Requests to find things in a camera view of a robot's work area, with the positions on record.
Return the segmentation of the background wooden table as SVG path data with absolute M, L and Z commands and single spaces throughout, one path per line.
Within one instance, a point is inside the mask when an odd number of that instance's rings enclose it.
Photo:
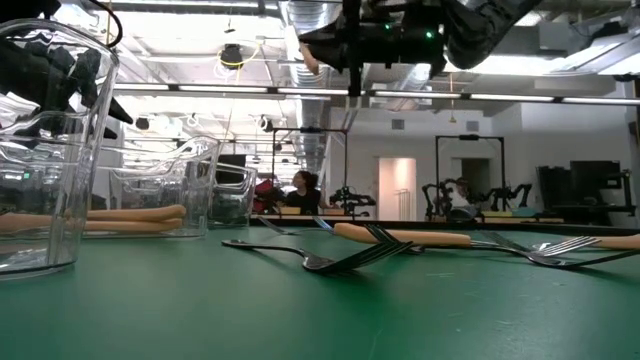
M 544 218 L 544 217 L 476 217 L 479 223 L 486 224 L 563 224 L 562 218 Z

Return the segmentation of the red bag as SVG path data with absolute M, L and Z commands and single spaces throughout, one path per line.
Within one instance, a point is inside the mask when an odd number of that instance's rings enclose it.
M 274 206 L 273 200 L 273 182 L 269 179 L 264 180 L 256 185 L 254 189 L 253 209 L 256 214 L 264 214 L 269 212 Z

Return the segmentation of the person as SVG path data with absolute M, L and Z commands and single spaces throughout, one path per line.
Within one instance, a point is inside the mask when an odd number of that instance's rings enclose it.
M 317 188 L 318 176 L 300 170 L 293 177 L 293 186 L 295 190 L 286 195 L 284 204 L 299 208 L 302 215 L 318 215 L 322 200 L 322 192 Z
M 468 182 L 460 177 L 450 188 L 449 219 L 457 222 L 471 221 L 475 215 L 475 208 L 467 199 Z

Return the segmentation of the black table frame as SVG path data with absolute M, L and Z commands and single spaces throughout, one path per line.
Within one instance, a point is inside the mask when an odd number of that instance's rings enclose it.
M 223 227 L 217 229 L 241 229 L 263 226 L 258 217 L 250 218 L 249 224 L 246 227 Z M 311 216 L 289 216 L 280 218 L 278 216 L 265 216 L 266 219 L 274 223 L 275 225 L 289 230 L 304 230 L 318 228 L 318 225 L 312 220 Z M 207 221 L 197 223 L 193 226 L 189 225 L 183 218 L 183 224 L 180 228 L 166 233 L 178 230 L 193 231 L 196 235 L 203 233 L 208 229 Z M 586 225 L 571 225 L 571 224 L 486 224 L 479 222 L 402 222 L 402 221 L 373 221 L 373 220 L 354 220 L 352 218 L 339 218 L 333 217 L 324 219 L 332 227 L 336 223 L 349 223 L 359 226 L 366 224 L 379 225 L 386 230 L 410 230 L 410 231 L 424 231 L 424 232 L 444 232 L 462 234 L 466 232 L 478 232 L 478 231 L 523 231 L 528 233 L 548 233 L 554 235 L 571 235 L 571 236 L 630 236 L 640 234 L 640 229 L 631 228 L 614 228 L 614 227 L 602 227 L 602 226 L 586 226 Z

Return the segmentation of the green table mat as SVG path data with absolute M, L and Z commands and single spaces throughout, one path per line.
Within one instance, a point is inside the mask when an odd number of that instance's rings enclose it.
M 89 240 L 74 267 L 0 282 L 0 360 L 640 360 L 640 256 L 570 272 L 499 252 L 305 271 L 320 231 Z

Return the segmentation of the black metal fork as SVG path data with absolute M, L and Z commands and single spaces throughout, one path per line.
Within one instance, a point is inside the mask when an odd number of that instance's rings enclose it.
M 472 240 L 471 245 L 473 247 L 510 252 L 526 258 L 533 264 L 549 268 L 575 269 L 640 255 L 640 249 L 633 249 L 591 260 L 568 261 L 559 259 L 558 255 L 602 243 L 602 240 L 590 236 L 581 236 L 556 243 L 553 246 L 547 246 L 542 250 L 530 250 L 495 232 L 482 231 L 481 235 L 487 238 L 487 241 Z
M 390 232 L 379 225 L 367 224 L 366 230 L 379 242 L 402 246 L 401 254 L 421 255 L 425 252 L 422 246 L 414 245 L 412 242 L 403 242 L 393 236 Z
M 235 239 L 223 240 L 222 245 L 239 249 L 272 250 L 294 253 L 296 255 L 299 255 L 303 259 L 302 267 L 308 272 L 316 274 L 338 274 L 356 270 L 396 255 L 400 252 L 408 250 L 413 246 L 413 243 L 379 243 L 341 260 L 332 260 L 329 258 L 321 257 L 301 248 L 251 244 Z

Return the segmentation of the lit doorway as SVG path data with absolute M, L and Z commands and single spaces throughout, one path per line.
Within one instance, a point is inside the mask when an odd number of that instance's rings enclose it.
M 416 180 L 415 158 L 378 159 L 379 220 L 416 220 Z

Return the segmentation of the black ceiling device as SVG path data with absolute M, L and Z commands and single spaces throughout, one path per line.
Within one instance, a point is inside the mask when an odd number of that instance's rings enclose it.
M 241 46 L 235 43 L 225 44 L 219 55 L 220 63 L 228 70 L 239 70 L 244 65 Z

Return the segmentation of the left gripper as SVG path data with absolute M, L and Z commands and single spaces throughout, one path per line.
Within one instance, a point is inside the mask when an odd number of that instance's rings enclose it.
M 48 50 L 44 44 L 29 43 L 20 47 L 0 42 L 0 94 L 13 93 L 36 103 L 43 110 L 66 110 L 75 93 L 81 104 L 94 106 L 98 99 L 95 84 L 100 69 L 100 52 L 88 49 L 74 58 L 66 49 Z M 111 99 L 108 115 L 126 124 L 134 120 Z M 105 139 L 117 139 L 116 132 L 104 129 Z

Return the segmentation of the ceiling light rail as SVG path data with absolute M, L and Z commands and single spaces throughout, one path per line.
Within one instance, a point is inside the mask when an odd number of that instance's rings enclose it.
M 275 86 L 242 86 L 242 85 L 183 85 L 156 83 L 119 83 L 114 87 L 118 95 L 126 96 L 246 96 L 260 98 L 265 96 L 310 96 L 310 97 L 348 97 L 351 93 L 345 89 L 322 89 L 303 87 Z M 563 97 L 549 95 L 509 95 L 466 92 L 433 92 L 433 91 L 401 91 L 401 90 L 361 90 L 360 97 L 376 97 L 388 99 L 420 99 L 420 100 L 453 100 L 453 101 L 487 101 L 487 102 L 519 102 L 550 103 L 561 105 L 589 106 L 621 106 L 640 107 L 639 98 L 611 97 Z

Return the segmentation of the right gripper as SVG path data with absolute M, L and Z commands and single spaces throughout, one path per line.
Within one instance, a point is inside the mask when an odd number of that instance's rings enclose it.
M 400 20 L 391 16 L 361 18 L 360 61 L 384 64 L 428 64 L 429 74 L 439 74 L 446 65 L 445 35 L 440 9 L 405 9 Z M 346 26 L 332 22 L 299 36 L 305 44 L 342 44 L 347 42 Z M 339 47 L 313 45 L 312 56 L 335 70 L 348 68 Z

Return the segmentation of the wooden handled silver fork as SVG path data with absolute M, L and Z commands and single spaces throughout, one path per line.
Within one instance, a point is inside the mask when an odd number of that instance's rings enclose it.
M 336 235 L 345 237 L 347 239 L 361 242 L 361 243 L 374 243 L 379 242 L 376 240 L 364 226 L 349 224 L 349 223 L 336 223 L 334 225 Z M 444 233 L 444 232 L 424 232 L 424 231 L 410 231 L 410 230 L 387 230 L 397 239 L 403 242 L 412 242 L 419 246 L 427 247 L 473 247 L 471 241 L 473 240 L 469 235 Z M 544 245 L 538 249 L 542 250 L 547 246 Z
M 303 57 L 303 62 L 309 72 L 313 75 L 318 75 L 320 72 L 320 65 L 318 61 L 311 54 L 308 46 L 302 42 L 299 43 L 299 51 Z
M 186 208 L 182 205 L 170 205 L 159 208 L 90 210 L 88 219 L 95 221 L 142 221 L 161 222 L 174 218 L 183 218 Z
M 12 212 L 0 215 L 0 235 L 2 236 L 51 235 L 71 228 L 71 223 L 65 217 Z
M 88 221 L 86 231 L 130 232 L 130 233 L 159 233 L 178 229 L 182 226 L 180 218 L 159 222 L 146 221 Z
M 617 250 L 640 250 L 640 234 L 630 236 L 598 237 L 596 247 Z

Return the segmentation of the clear plastic bin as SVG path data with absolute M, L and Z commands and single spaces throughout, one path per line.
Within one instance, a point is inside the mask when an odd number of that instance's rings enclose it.
M 246 227 L 253 210 L 257 170 L 218 163 L 207 225 L 209 230 Z
M 43 110 L 13 93 L 0 94 L 0 215 L 65 217 L 72 226 L 51 235 L 0 235 L 2 281 L 53 273 L 77 260 L 119 60 L 90 36 L 44 19 L 0 24 L 0 42 L 63 47 L 74 58 L 88 49 L 100 52 L 98 99 L 91 108 L 78 93 L 66 110 Z
M 93 185 L 90 210 L 159 208 L 182 205 L 191 226 L 207 221 L 220 144 L 210 137 L 195 137 L 169 151 L 104 146 Z M 178 230 L 162 233 L 84 231 L 98 238 L 202 238 Z

